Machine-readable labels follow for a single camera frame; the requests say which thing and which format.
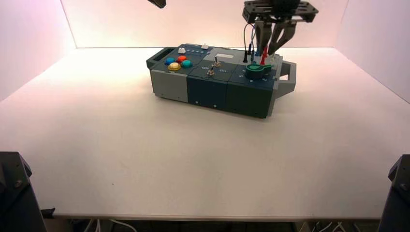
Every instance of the yellow button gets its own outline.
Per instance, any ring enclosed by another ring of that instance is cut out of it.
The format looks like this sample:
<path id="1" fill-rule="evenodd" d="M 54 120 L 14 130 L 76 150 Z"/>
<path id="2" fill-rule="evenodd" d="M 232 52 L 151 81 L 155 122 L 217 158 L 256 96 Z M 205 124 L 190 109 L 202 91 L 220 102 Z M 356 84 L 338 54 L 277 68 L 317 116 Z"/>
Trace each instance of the yellow button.
<path id="1" fill-rule="evenodd" d="M 168 65 L 168 69 L 171 71 L 177 71 L 181 69 L 181 65 L 179 63 L 174 62 Z"/>

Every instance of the red button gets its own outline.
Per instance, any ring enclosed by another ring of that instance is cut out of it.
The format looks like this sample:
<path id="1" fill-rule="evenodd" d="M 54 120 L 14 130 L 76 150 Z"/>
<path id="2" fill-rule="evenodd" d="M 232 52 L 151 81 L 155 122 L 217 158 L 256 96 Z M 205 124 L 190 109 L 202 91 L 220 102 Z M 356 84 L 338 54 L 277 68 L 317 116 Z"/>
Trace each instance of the red button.
<path id="1" fill-rule="evenodd" d="M 176 59 L 176 61 L 177 61 L 178 63 L 181 63 L 181 62 L 183 62 L 183 61 L 186 60 L 186 59 L 187 59 L 186 56 L 178 56 L 178 59 Z"/>

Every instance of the white button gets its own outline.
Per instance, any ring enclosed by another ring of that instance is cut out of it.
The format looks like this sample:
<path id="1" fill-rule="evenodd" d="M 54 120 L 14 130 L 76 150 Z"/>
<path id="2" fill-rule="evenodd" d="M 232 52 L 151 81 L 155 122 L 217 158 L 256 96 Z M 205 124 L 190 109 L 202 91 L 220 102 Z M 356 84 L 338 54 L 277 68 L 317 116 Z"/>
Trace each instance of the white button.
<path id="1" fill-rule="evenodd" d="M 180 48 L 178 49 L 178 53 L 179 53 L 179 54 L 185 54 L 185 48 L 180 47 Z"/>

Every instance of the screw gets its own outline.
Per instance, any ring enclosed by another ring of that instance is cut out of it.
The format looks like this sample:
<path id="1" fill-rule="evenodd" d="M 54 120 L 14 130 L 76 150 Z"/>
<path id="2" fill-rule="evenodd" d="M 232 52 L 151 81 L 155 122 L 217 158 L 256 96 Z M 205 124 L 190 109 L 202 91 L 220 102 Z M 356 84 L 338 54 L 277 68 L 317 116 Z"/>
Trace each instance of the screw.
<path id="1" fill-rule="evenodd" d="M 402 190 L 404 190 L 405 192 L 409 191 L 409 187 L 407 187 L 406 184 L 400 184 L 400 188 L 401 188 Z"/>
<path id="2" fill-rule="evenodd" d="M 20 187 L 22 184 L 23 184 L 23 181 L 17 180 L 17 181 L 14 183 L 14 188 L 18 188 L 18 187 Z"/>

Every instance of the carrying handle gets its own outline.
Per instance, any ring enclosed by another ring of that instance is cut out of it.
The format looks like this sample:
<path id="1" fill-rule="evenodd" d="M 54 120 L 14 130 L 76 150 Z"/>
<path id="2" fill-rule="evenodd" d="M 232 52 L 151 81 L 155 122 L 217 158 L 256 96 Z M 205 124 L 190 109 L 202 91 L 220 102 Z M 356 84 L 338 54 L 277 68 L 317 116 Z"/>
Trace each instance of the carrying handle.
<path id="1" fill-rule="evenodd" d="M 287 80 L 279 80 L 276 98 L 294 91 L 296 86 L 296 63 L 283 61 L 280 76 L 288 76 Z"/>

